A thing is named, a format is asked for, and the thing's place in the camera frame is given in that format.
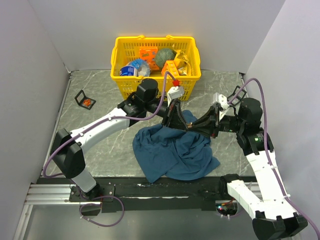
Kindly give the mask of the blue t-shirt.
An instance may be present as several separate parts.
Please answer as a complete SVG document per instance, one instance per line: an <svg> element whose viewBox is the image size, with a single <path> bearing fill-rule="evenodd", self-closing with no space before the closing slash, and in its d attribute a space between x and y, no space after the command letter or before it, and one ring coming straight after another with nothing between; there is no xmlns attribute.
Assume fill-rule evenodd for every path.
<svg viewBox="0 0 320 240"><path fill-rule="evenodd" d="M149 183L162 176L180 181L196 180L220 166L213 156L210 138L162 124L140 129L132 149Z"/></svg>

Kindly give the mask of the orange leaf brooch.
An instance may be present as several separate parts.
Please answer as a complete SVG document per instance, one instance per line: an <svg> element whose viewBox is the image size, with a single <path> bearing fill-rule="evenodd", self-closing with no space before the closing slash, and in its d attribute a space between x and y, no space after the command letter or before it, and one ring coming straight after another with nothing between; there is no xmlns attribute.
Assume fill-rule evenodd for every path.
<svg viewBox="0 0 320 240"><path fill-rule="evenodd" d="M86 100L83 102L83 104L88 107L88 106L91 105L91 100L90 100L90 99L86 99Z"/></svg>

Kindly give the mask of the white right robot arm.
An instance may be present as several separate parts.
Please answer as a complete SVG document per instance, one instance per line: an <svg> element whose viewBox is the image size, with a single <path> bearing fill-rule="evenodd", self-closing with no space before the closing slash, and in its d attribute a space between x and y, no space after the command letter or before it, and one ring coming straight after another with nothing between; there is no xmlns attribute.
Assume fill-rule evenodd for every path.
<svg viewBox="0 0 320 240"><path fill-rule="evenodd" d="M258 198L236 174L220 179L218 193L223 199L234 198L252 219L252 227L260 240L280 240L297 235L308 221L286 197L276 163L274 146L261 125L263 110L254 98L244 98L238 113L220 117L221 107L212 106L208 112L187 125L192 132L217 137L219 132L236 134L238 145L253 169L261 198Z"/></svg>

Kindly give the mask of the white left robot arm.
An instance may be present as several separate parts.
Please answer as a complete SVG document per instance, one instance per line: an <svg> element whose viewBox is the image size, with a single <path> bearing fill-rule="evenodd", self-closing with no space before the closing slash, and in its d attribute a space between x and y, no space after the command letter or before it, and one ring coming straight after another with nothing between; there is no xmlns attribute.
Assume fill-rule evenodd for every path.
<svg viewBox="0 0 320 240"><path fill-rule="evenodd" d="M144 79L129 97L118 104L110 113L75 130L59 130L54 138L50 161L58 166L61 175L79 187L87 201L94 201L101 195L99 184L86 168L85 153L108 136L131 127L137 122L149 120L152 116L164 117L169 104L185 93L184 88L174 80L168 92L159 92L158 83L152 78Z"/></svg>

